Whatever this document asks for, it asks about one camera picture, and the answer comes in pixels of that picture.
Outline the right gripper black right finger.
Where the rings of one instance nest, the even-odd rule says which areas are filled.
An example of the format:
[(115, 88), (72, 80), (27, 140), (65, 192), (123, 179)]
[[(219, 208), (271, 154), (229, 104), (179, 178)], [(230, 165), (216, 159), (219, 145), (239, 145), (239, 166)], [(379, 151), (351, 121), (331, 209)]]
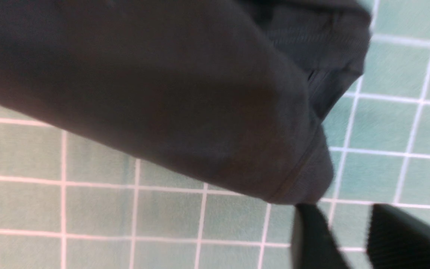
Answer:
[(367, 254), (374, 269), (430, 269), (430, 225), (388, 204), (374, 204)]

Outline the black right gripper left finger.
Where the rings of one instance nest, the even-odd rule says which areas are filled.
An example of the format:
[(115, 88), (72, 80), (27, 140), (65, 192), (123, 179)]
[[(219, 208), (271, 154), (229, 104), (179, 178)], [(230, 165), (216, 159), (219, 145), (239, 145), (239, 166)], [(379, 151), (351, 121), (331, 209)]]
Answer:
[(348, 269), (321, 210), (314, 204), (297, 204), (292, 226), (293, 269)]

